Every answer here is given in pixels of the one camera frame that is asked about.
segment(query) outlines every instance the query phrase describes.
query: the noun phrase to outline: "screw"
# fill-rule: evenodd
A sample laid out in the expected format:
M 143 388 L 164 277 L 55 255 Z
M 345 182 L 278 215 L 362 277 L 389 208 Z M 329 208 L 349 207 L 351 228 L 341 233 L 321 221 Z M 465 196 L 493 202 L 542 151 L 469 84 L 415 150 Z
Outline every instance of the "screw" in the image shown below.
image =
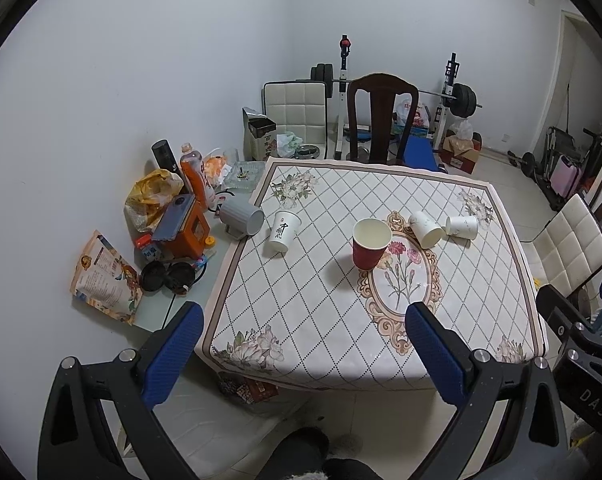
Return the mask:
M 492 356 L 490 355 L 490 352 L 488 352 L 487 350 L 480 349 L 480 350 L 474 351 L 474 358 L 479 363 L 486 363 L 492 358 Z
M 74 359 L 74 357 L 66 357 L 65 359 L 63 359 L 63 361 L 61 361 L 61 368 L 63 368 L 64 370 L 69 370 L 74 366 L 75 362 L 76 360 Z
M 118 355 L 118 358 L 121 361 L 123 361 L 124 363 L 129 363 L 135 357 L 136 357 L 136 350 L 134 350 L 133 348 L 127 348 Z
M 548 367 L 548 363 L 543 357 L 535 357 L 534 364 L 537 368 L 540 368 L 541 370 L 545 370 Z

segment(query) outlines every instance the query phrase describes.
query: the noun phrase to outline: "plastic bottle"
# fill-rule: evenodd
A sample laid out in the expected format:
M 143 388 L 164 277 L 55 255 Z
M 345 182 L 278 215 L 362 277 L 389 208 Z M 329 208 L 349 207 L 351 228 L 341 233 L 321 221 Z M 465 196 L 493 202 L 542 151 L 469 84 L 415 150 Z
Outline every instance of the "plastic bottle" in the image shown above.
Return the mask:
M 216 193 L 207 179 L 203 156 L 197 150 L 193 150 L 189 142 L 181 146 L 181 152 L 183 155 L 180 158 L 180 166 L 190 191 L 201 204 L 209 209 L 214 209 Z

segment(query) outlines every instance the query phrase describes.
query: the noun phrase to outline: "person's leg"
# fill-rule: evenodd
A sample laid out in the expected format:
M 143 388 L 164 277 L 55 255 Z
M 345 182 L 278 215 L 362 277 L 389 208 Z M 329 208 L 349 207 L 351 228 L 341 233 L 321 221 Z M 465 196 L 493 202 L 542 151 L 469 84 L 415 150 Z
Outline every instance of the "person's leg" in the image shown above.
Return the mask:
M 353 458 L 331 458 L 323 464 L 329 480 L 383 480 L 370 466 Z
M 286 436 L 257 474 L 255 480 L 282 480 L 321 471 L 330 441 L 318 428 L 301 428 Z

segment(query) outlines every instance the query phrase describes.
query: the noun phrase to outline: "box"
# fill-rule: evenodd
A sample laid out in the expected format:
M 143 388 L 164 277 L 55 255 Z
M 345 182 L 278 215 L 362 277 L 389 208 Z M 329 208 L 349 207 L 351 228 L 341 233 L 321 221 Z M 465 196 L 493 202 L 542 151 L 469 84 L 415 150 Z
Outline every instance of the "box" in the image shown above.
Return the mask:
M 474 148 L 469 150 L 468 152 L 463 153 L 462 155 L 455 155 L 452 151 L 452 146 L 450 145 L 450 138 L 454 135 L 454 133 L 450 130 L 446 133 L 446 139 L 443 142 L 443 149 L 440 150 L 438 155 L 446 164 L 449 164 L 453 168 L 457 168 L 461 171 L 465 171 L 465 173 L 472 174 L 474 171 L 474 166 L 476 162 L 479 160 L 479 152 L 481 151 L 482 139 L 481 134 L 474 133 L 472 137 L 472 143 Z
M 250 154 L 254 160 L 268 160 L 269 156 L 277 156 L 276 123 L 267 117 L 248 120 L 245 135 L 250 140 Z

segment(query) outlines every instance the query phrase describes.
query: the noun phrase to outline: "pink suitcase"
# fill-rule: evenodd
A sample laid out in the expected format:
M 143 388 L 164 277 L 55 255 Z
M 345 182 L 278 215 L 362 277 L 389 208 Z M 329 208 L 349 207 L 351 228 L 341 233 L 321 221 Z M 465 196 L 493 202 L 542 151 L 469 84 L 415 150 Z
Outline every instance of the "pink suitcase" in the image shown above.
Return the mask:
M 569 198 L 577 190 L 581 173 L 581 168 L 574 166 L 565 155 L 561 155 L 550 177 L 550 185 L 556 194 Z

